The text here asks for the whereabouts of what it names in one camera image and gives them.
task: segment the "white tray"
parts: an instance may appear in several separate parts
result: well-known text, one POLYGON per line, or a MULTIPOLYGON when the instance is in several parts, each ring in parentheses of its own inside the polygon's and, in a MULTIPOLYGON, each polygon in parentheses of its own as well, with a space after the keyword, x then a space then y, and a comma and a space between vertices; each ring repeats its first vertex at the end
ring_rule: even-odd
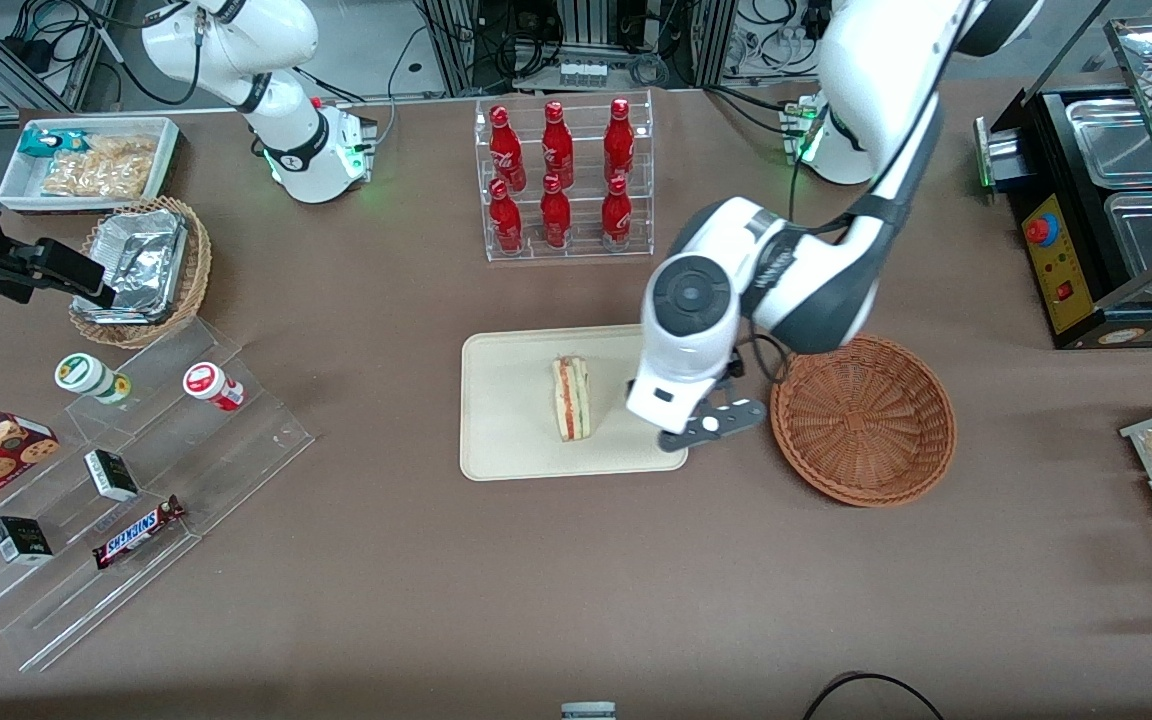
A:
POLYGON ((676 470, 687 450, 657 447, 654 425, 626 410, 639 365, 639 325, 476 334, 461 348, 461 471, 476 482, 676 470), (558 437, 559 355, 589 363, 594 433, 558 437))

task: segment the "table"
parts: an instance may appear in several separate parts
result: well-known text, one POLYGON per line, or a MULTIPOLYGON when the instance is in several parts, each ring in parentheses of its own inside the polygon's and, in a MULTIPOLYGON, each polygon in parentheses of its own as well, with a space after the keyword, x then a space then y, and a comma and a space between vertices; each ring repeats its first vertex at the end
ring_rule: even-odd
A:
MULTIPOLYGON (((376 182, 323 206, 270 182, 237 115, 179 115, 172 190, 215 245, 202 314, 321 439, 46 673, 0 641, 0 717, 798 717, 856 669, 947 717, 1152 717, 1152 497, 1116 434, 1152 415, 1152 351, 1051 350, 1020 234, 975 187, 970 120, 1018 86, 947 83, 882 275, 869 332, 938 372, 960 435, 941 486, 890 510, 820 497, 767 429, 675 473, 468 482, 465 338, 634 323, 650 264, 488 266, 472 103, 402 106, 376 182)), ((660 242, 726 196, 785 206, 776 137, 700 92, 654 100, 660 242)), ((799 182, 809 223, 854 192, 799 182)), ((3 223, 77 241, 91 218, 3 223)), ((0 409, 59 411, 65 353, 124 358, 66 302, 0 300, 0 409)), ((818 717, 916 707, 851 685, 818 717)))

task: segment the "bread basket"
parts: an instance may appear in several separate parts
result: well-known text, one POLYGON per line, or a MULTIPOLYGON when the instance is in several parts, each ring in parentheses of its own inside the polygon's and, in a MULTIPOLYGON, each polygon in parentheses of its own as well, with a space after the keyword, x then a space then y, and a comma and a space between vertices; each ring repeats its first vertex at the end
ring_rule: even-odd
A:
MULTIPOLYGON (((185 255, 182 265, 180 265, 180 281, 172 314, 164 323, 157 325, 97 325, 83 320, 70 310, 69 320, 74 327, 78 328, 78 333, 82 333, 83 338, 101 344, 122 347, 126 350, 139 350, 174 328, 175 325, 185 323, 198 313, 202 297, 207 291, 207 274, 211 272, 211 241, 207 237, 207 228, 202 227, 202 222, 198 222, 198 215, 195 214, 195 211, 183 202, 172 199, 172 197, 156 197, 153 200, 141 202, 141 204, 128 206, 128 209, 115 210, 115 213, 150 213, 152 210, 172 210, 173 213, 179 213, 189 223, 185 255)), ((100 228, 100 223, 97 223, 88 233, 88 241, 83 242, 84 253, 91 252, 97 228, 100 228)))
POLYGON ((772 387, 772 432, 803 479, 841 502, 890 507, 937 485, 954 457, 954 409, 937 374, 895 342, 857 336, 795 355, 772 387))

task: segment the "white robotic arm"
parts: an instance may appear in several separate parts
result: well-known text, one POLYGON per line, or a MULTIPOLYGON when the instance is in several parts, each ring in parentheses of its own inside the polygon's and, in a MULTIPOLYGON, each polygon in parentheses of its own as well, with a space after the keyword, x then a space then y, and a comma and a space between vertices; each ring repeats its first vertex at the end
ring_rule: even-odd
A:
POLYGON ((326 202, 370 176, 373 126, 319 108, 287 68, 314 55, 319 26, 301 0, 196 0, 147 15, 141 38, 166 76, 197 82, 247 118, 294 199, 326 202), (165 22, 156 17, 173 13, 165 22))
MULTIPOLYGON (((749 415, 704 402, 726 372, 741 316, 793 353, 828 353, 855 338, 937 144, 934 86, 947 55, 955 46, 992 53, 1041 5, 847 0, 838 7, 819 50, 820 85, 870 167, 882 169, 840 223, 814 229, 846 229, 838 243, 741 197, 702 210, 682 228, 647 283, 644 350, 627 401, 664 430, 662 447, 712 441, 758 416, 761 406, 751 401, 740 401, 749 415)), ((818 118, 817 129, 827 120, 818 118)))

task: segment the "sandwich slice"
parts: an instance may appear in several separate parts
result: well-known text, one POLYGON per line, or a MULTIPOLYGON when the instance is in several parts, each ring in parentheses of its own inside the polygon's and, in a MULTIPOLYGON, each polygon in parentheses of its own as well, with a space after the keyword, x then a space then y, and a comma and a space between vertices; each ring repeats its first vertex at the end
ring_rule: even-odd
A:
POLYGON ((564 355, 554 359, 554 410, 563 442, 590 437, 589 367, 584 357, 564 355))

